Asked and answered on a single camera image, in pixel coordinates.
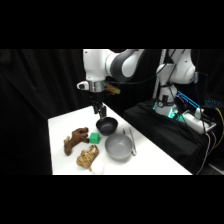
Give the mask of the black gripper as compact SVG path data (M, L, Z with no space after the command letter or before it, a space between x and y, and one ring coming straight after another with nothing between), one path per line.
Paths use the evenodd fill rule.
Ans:
M91 92L90 93L90 101L93 104L94 113L98 114L100 111L100 119L105 119L107 116L107 110L106 106L102 105L100 108L99 105L101 105L104 101L104 93L103 92Z

